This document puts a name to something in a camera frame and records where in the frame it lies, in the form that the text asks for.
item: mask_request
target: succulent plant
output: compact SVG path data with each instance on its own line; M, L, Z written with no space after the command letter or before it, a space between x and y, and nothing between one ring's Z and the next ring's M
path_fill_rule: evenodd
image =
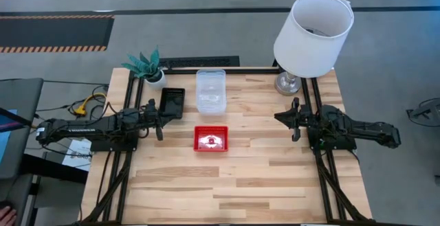
M162 70L159 68L159 50L156 47L153 53L150 55L150 60L145 58L145 56L140 53L140 59L136 58L133 55L127 54L131 62L122 63L121 65L130 71L135 73L135 76L138 78L145 78L149 82L157 82L162 78Z

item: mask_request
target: potted plant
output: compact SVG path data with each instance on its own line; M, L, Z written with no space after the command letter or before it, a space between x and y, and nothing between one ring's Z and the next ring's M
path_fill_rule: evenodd
M165 74L159 67L159 50L156 48L150 55L150 60L140 53L140 59L127 54L132 64L122 63L121 65L135 73L138 78L144 78L145 81L155 90L160 90L166 86Z

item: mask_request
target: orange striped tape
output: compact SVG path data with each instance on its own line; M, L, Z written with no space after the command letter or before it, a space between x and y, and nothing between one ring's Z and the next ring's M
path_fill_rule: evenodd
M0 47L0 53L31 53L31 52L102 52L106 46L68 46L68 47Z
M0 19L102 19L115 18L114 15L73 15L73 16L0 16Z

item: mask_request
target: small red container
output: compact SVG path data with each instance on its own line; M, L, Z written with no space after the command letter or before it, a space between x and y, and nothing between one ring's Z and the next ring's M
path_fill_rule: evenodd
M194 127L194 151L224 152L228 151L227 126Z

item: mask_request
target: black tray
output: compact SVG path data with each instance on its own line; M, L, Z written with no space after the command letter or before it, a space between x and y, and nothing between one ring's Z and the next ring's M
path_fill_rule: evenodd
M185 89L163 88L160 98L159 111L165 114L175 114L181 119L184 114Z

